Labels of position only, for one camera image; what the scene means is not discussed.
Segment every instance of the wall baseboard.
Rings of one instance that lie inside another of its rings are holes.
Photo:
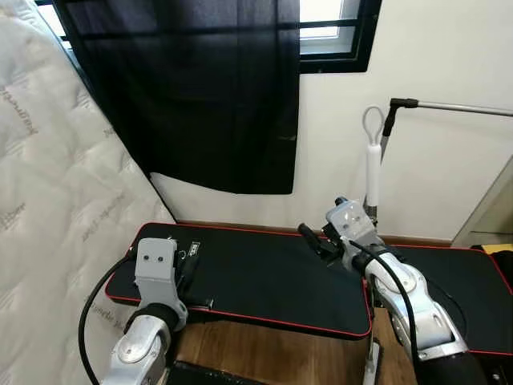
[[[257,230],[257,231],[274,231],[274,232],[278,232],[278,233],[295,233],[296,232],[296,229],[290,228],[290,227],[243,225],[240,223],[205,222],[205,221],[179,221],[178,223],[185,224],[185,225],[232,227],[234,229],[250,229],[250,230]],[[450,241],[448,241],[447,239],[398,237],[398,236],[393,236],[393,235],[383,235],[380,237],[388,245],[450,247]]]

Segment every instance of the white mattress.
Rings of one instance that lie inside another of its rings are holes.
[[[0,384],[86,384],[86,296],[146,221],[172,221],[26,0],[0,0]],[[133,308],[103,292],[87,325],[99,376]]]

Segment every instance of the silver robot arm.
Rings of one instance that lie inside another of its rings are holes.
[[[417,348],[420,360],[436,359],[467,351],[467,345],[449,314],[429,295],[426,279],[411,265],[401,263],[384,247],[376,228],[356,201],[341,200],[340,204],[326,214],[331,236],[343,245],[342,263],[348,270],[354,270],[356,256],[363,257],[359,266],[375,294],[391,314],[392,323],[399,341],[411,357],[410,328],[406,305],[392,277],[384,267],[370,256],[362,256],[361,250],[349,243],[356,241],[371,248],[394,271],[402,283],[414,311],[417,328]]]
[[[430,297],[422,273],[401,263],[385,247],[358,202],[337,198],[335,203],[336,207],[326,214],[328,224],[323,228],[328,244],[304,224],[298,230],[321,259],[329,264],[341,260],[346,270],[366,277],[371,290],[390,313],[398,340],[414,364],[418,383],[486,384],[483,370],[468,351],[449,314]],[[373,256],[363,253],[355,244],[363,246]],[[417,339],[415,349],[411,346],[410,320],[404,297],[376,255],[397,277],[410,301]],[[418,356],[413,357],[412,351],[417,351]]]
[[[163,377],[172,332],[184,328],[188,316],[176,290],[176,249],[172,239],[139,241],[135,283],[141,303],[111,353],[103,385],[156,385]]]

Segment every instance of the white handle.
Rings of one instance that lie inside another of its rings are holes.
[[[379,168],[381,166],[382,146],[367,146],[367,205],[377,206],[379,199]]]
[[[379,125],[376,126],[377,130],[375,130],[375,132],[372,132],[372,130],[369,128],[369,125],[367,124],[367,116],[369,116],[369,114],[372,110],[377,111],[378,115],[379,115]],[[367,136],[369,137],[370,144],[378,144],[379,134],[381,134],[383,131],[384,122],[385,122],[385,116],[383,115],[383,111],[379,107],[370,106],[370,107],[367,107],[366,110],[363,112],[362,125],[363,125],[363,129],[365,130]]]

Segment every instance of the white wall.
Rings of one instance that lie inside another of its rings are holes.
[[[390,97],[513,109],[512,0],[384,0],[370,67],[302,75],[294,192],[237,196],[153,180],[178,219],[319,229],[364,195],[363,110]],[[513,120],[404,110],[382,173],[381,234],[451,239],[513,153]]]

